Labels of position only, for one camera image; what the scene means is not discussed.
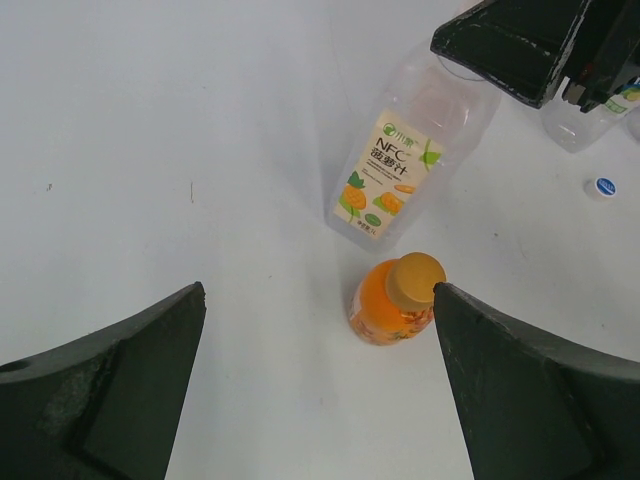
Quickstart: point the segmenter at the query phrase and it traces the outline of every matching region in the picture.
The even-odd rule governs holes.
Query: orange bottle cap
[[[389,300],[405,312],[422,312],[433,305],[433,287],[446,282],[442,265],[425,253],[405,255],[391,267],[386,291]]]

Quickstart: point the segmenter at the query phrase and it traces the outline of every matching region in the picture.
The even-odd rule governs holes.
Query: yellow label
[[[441,155],[442,146],[383,111],[333,213],[378,238]]]

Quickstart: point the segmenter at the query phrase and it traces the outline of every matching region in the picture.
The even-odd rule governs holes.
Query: bottle cap
[[[599,201],[610,200],[617,194],[616,184],[602,177],[589,180],[584,186],[584,191],[589,198]]]
[[[393,264],[386,280],[386,292],[396,307],[405,312],[422,312],[433,305],[433,287],[446,282],[442,265],[424,253],[410,253]]]

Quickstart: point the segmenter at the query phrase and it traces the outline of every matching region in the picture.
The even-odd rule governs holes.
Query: green logo
[[[396,134],[396,126],[393,123],[387,123],[382,131],[385,135],[393,137]]]
[[[367,213],[364,216],[364,219],[372,227],[379,227],[380,225],[382,225],[382,221],[377,216],[375,216],[373,213]]]
[[[384,127],[382,127],[382,131],[387,137],[394,137],[400,143],[406,145],[409,148],[413,147],[414,144],[418,145],[418,142],[416,142],[412,138],[407,137],[404,133],[399,132],[393,123],[387,123]]]

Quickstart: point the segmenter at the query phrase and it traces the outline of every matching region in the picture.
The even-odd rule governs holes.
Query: orange fruit illustration
[[[367,207],[367,197],[365,196],[365,194],[362,192],[362,190],[352,185],[347,185],[346,187],[344,187],[342,196],[344,197],[345,201],[356,210],[364,210]]]
[[[383,193],[380,196],[380,202],[382,203],[382,205],[384,205],[384,208],[389,210],[394,215],[396,215],[400,210],[402,210],[402,207],[404,207],[404,202],[391,192]]]
[[[408,193],[409,195],[416,191],[416,188],[410,185],[396,185],[395,189],[402,193]]]

